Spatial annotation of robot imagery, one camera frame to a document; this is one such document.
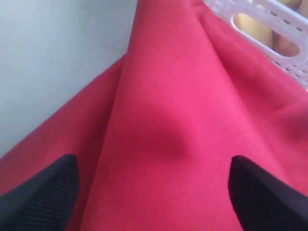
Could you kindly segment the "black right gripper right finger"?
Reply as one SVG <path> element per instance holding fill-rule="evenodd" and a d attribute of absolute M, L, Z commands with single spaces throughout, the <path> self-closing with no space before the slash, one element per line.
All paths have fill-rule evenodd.
<path fill-rule="evenodd" d="M 308 198 L 244 156 L 234 156 L 229 197 L 245 231 L 306 231 Z"/>

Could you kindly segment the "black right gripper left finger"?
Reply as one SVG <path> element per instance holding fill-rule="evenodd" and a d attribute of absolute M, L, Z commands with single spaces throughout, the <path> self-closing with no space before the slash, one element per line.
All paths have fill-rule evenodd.
<path fill-rule="evenodd" d="M 65 154 L 0 197 L 0 229 L 64 231 L 78 194 L 77 157 Z"/>

